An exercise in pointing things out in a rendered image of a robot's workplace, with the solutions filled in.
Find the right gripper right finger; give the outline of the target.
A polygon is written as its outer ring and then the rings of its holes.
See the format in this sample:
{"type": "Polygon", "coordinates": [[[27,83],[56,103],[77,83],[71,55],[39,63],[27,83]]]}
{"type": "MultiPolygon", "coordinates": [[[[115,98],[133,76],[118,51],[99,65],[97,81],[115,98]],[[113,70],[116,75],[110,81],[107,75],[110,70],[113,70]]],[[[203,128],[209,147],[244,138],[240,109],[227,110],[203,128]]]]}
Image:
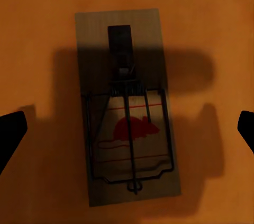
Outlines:
{"type": "Polygon", "coordinates": [[[254,152],[254,112],[242,111],[238,121],[238,131],[254,152]]]}

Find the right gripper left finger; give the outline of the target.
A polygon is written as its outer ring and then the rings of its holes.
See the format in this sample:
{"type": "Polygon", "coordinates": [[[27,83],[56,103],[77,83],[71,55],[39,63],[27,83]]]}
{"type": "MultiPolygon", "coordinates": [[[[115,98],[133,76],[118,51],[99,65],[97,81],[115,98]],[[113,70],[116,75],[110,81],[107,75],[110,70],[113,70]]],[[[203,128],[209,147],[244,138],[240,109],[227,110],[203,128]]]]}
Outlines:
{"type": "Polygon", "coordinates": [[[22,111],[0,116],[0,174],[27,130],[28,125],[22,111]]]}

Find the mousetrap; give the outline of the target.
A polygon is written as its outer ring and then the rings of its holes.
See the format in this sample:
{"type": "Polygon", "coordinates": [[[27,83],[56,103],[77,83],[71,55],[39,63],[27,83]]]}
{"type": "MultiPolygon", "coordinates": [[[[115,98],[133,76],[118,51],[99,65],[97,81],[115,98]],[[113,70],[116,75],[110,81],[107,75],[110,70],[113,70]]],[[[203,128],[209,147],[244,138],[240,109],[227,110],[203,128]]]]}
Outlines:
{"type": "Polygon", "coordinates": [[[182,195],[159,15],[75,13],[89,207],[182,195]]]}

